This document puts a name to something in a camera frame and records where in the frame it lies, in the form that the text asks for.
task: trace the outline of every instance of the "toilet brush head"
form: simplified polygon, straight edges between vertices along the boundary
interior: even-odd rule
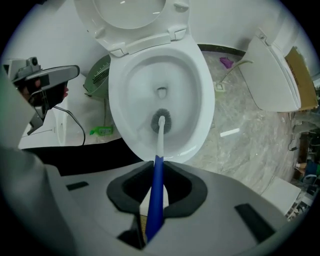
[[[170,112],[165,108],[158,109],[153,115],[151,120],[151,128],[155,133],[159,133],[159,118],[161,116],[164,116],[165,118],[163,133],[166,134],[170,131],[172,122]]]

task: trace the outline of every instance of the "green object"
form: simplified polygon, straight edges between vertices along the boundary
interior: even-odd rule
[[[86,76],[83,87],[86,95],[99,98],[108,98],[109,95],[109,69],[111,58],[106,55],[99,59]]]
[[[112,126],[97,126],[90,131],[90,135],[96,134],[98,136],[107,136],[114,133],[114,128]]]

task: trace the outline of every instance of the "blue toilet brush handle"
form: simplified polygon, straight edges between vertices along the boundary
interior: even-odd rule
[[[159,134],[153,167],[153,180],[146,219],[145,235],[149,242],[164,223],[164,126],[165,117],[159,118]]]

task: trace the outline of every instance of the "floor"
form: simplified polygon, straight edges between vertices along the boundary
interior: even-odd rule
[[[216,82],[228,71],[220,57],[234,62],[241,59],[218,52],[203,55]],[[223,84],[226,92],[216,93],[213,122],[206,141],[186,164],[232,177],[258,194],[264,192],[274,177],[290,181],[294,153],[288,150],[292,137],[288,113],[260,110],[238,68]],[[239,132],[220,136],[233,129]]]

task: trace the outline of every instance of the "toilet lid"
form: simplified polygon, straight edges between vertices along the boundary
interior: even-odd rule
[[[190,0],[74,0],[95,39],[121,57],[181,40],[188,28]]]

